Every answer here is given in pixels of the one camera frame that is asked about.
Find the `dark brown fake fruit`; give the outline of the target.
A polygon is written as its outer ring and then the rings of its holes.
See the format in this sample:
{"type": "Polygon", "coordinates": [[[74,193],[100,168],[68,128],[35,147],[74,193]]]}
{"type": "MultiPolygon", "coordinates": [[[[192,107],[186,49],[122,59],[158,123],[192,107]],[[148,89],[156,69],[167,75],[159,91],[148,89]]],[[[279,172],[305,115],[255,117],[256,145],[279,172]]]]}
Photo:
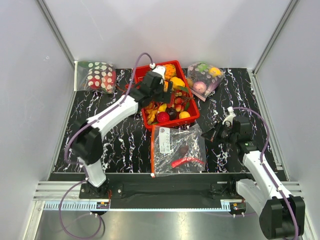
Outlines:
{"type": "Polygon", "coordinates": [[[185,156],[188,153],[188,151],[189,151],[188,145],[183,145],[178,150],[180,156],[185,156]]]}

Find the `clear zip top bag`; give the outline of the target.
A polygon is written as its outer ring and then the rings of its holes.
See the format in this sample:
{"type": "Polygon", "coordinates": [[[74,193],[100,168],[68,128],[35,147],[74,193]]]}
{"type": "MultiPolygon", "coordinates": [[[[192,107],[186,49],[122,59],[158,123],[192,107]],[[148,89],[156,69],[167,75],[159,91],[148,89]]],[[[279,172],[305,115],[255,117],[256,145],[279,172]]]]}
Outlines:
{"type": "Polygon", "coordinates": [[[206,168],[206,144],[198,124],[188,129],[176,129],[155,125],[151,131],[150,156],[151,176],[165,177],[177,174],[201,173],[206,168]],[[186,155],[179,154],[181,146],[189,146],[186,155]],[[187,162],[176,168],[171,163],[175,160],[193,157],[204,162],[187,162]]]}

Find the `red chili pepper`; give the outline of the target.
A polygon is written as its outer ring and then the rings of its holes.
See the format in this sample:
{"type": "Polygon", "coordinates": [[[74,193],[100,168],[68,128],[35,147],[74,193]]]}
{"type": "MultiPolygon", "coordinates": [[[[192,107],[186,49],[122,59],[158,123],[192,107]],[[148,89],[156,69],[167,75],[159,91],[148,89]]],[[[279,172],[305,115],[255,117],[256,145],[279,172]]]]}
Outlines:
{"type": "Polygon", "coordinates": [[[198,158],[195,158],[195,157],[183,157],[183,158],[180,158],[180,159],[177,159],[175,161],[173,161],[171,163],[171,167],[174,169],[174,168],[177,168],[185,163],[199,163],[199,164],[204,164],[203,161],[201,161],[200,159],[198,158]]]}

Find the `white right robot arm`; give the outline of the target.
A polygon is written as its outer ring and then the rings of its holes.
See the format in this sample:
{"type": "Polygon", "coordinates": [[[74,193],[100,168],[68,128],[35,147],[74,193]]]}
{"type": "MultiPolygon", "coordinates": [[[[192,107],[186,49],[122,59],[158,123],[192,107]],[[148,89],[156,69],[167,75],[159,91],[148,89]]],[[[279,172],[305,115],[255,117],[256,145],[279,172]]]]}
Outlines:
{"type": "Polygon", "coordinates": [[[268,240],[292,238],[304,234],[306,205],[301,196],[294,196],[270,167],[262,148],[253,140],[247,117],[217,122],[202,134],[207,141],[236,147],[238,159],[249,170],[252,179],[240,179],[227,185],[228,195],[240,196],[259,217],[259,225],[268,240]]]}

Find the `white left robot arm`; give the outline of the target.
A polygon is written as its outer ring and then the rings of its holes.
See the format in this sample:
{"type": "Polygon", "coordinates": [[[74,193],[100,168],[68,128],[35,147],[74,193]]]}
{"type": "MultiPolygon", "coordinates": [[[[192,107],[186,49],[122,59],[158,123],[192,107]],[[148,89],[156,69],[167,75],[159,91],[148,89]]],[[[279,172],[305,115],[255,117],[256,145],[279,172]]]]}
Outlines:
{"type": "Polygon", "coordinates": [[[86,120],[70,140],[71,150],[84,166],[87,186],[97,198],[108,193],[109,180],[102,168],[103,139],[107,133],[127,117],[136,114],[151,102],[168,103],[172,84],[165,90],[166,68],[158,65],[148,71],[143,80],[129,88],[116,103],[86,120]]]}

